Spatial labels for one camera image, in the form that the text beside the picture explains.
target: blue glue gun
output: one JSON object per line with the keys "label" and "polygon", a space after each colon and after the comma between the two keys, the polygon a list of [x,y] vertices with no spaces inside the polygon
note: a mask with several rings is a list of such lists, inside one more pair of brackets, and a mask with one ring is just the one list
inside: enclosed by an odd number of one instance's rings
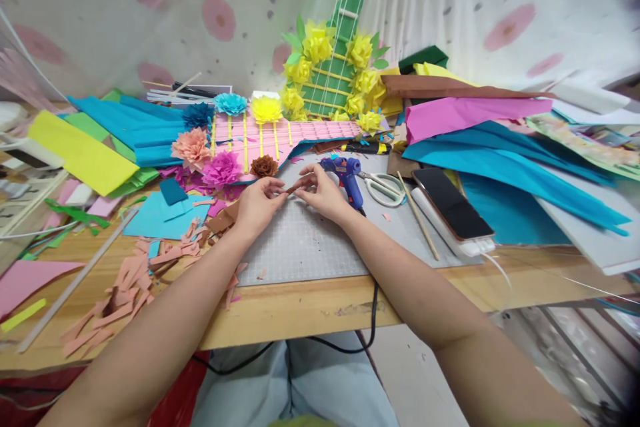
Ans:
{"label": "blue glue gun", "polygon": [[325,171],[332,171],[340,180],[340,186],[347,191],[349,205],[356,210],[362,209],[362,194],[355,176],[362,170],[358,159],[346,159],[344,157],[323,158],[320,166]]}

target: person's left hand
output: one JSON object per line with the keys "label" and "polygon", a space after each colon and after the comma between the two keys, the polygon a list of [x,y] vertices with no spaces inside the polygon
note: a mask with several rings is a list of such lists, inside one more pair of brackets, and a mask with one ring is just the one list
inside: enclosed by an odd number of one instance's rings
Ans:
{"label": "person's left hand", "polygon": [[240,227],[248,234],[260,235],[289,196],[283,185],[285,183],[282,180],[264,177],[247,187],[240,195],[235,228]]}

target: smartphone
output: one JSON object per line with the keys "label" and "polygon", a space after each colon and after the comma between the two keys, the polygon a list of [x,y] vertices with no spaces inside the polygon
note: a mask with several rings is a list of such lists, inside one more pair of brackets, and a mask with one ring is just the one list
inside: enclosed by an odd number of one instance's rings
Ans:
{"label": "smartphone", "polygon": [[411,175],[458,240],[495,235],[489,224],[451,183],[442,169],[429,167],[414,170]]}

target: scissors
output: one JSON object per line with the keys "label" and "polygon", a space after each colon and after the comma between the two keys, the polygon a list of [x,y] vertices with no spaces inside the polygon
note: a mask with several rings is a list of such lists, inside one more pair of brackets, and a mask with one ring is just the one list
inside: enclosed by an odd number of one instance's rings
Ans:
{"label": "scissors", "polygon": [[[360,171],[358,176],[365,180],[365,186],[371,197],[385,207],[397,207],[405,198],[402,184],[392,175]],[[375,195],[374,191],[376,190],[383,193],[385,197]]]}

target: gray cutting mat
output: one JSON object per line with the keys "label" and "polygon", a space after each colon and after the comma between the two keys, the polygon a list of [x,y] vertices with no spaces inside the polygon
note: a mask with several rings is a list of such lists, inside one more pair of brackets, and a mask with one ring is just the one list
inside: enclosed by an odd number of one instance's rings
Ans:
{"label": "gray cutting mat", "polygon": [[[286,183],[285,188],[293,185],[299,178],[298,172],[302,167],[308,163],[317,163],[328,155],[305,152],[300,156],[304,161],[296,164],[287,162],[278,174],[278,178]],[[342,153],[340,156],[357,157],[355,153]],[[369,173],[387,171],[386,155],[367,155],[367,157],[365,158],[362,154],[357,157],[364,171]],[[433,243],[440,254],[440,260],[436,262],[409,204],[405,203],[395,208],[385,207],[369,195],[363,179],[358,177],[357,180],[363,195],[363,208],[367,217],[412,254],[434,268],[482,264],[480,257],[460,260],[453,255],[429,220],[423,216]],[[389,214],[391,222],[387,222],[383,214]],[[239,276],[241,286],[368,274],[351,240],[342,229],[313,208],[307,207],[302,200],[293,195],[245,254],[243,262],[248,262],[249,266]],[[266,275],[264,280],[259,280],[258,276],[263,269],[266,269]]]}

